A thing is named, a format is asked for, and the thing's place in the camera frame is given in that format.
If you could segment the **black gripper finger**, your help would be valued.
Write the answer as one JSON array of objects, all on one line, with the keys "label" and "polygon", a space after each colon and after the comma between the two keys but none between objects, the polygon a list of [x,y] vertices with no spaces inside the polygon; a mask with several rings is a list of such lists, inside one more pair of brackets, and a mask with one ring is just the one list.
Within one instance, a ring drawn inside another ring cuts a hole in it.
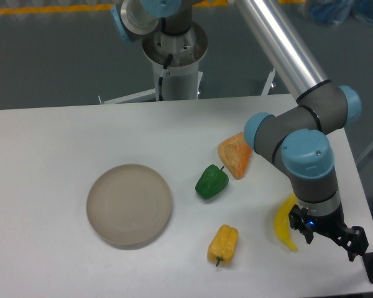
[{"label": "black gripper finger", "polygon": [[330,239],[347,251],[350,262],[353,262],[357,256],[364,256],[369,246],[366,232],[360,226],[339,225],[330,233]]},{"label": "black gripper finger", "polygon": [[297,204],[293,205],[288,214],[290,227],[298,230],[304,237],[307,244],[310,244],[314,238],[315,224],[309,219],[308,209],[300,208]]}]

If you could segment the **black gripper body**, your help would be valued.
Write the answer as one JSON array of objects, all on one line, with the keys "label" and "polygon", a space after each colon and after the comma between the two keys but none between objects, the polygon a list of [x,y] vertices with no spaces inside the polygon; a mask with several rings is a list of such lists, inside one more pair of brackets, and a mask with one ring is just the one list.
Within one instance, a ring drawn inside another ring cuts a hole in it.
[{"label": "black gripper body", "polygon": [[309,219],[315,224],[314,233],[322,236],[330,236],[330,233],[335,231],[339,225],[344,225],[344,214],[341,202],[338,202],[335,208],[332,207],[331,211],[326,210],[325,214],[323,214],[323,209],[317,211],[313,209],[313,207],[316,207],[316,204],[309,204],[301,208],[308,209]]}]

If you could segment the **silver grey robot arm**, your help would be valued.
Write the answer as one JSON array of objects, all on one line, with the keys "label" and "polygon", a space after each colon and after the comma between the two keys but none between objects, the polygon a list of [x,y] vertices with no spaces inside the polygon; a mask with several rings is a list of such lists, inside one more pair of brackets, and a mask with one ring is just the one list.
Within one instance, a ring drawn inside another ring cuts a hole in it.
[{"label": "silver grey robot arm", "polygon": [[[197,67],[208,41],[192,20],[192,7],[193,1],[119,1],[111,8],[121,38],[142,40],[158,101],[198,97]],[[275,1],[237,1],[236,7],[297,102],[279,116],[253,115],[245,141],[289,178],[297,197],[290,226],[307,243],[314,234],[331,239],[353,261],[364,255],[368,241],[362,227],[344,223],[327,134],[354,122],[361,100],[355,90],[328,79]]]}]

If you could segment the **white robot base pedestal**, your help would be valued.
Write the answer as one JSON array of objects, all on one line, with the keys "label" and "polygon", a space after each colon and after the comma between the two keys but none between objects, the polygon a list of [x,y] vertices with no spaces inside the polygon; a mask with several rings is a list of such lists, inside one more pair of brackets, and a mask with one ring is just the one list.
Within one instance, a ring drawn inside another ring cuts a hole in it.
[{"label": "white robot base pedestal", "polygon": [[196,22],[181,35],[156,32],[142,41],[152,64],[157,101],[198,99],[200,61],[208,48],[205,31]]}]

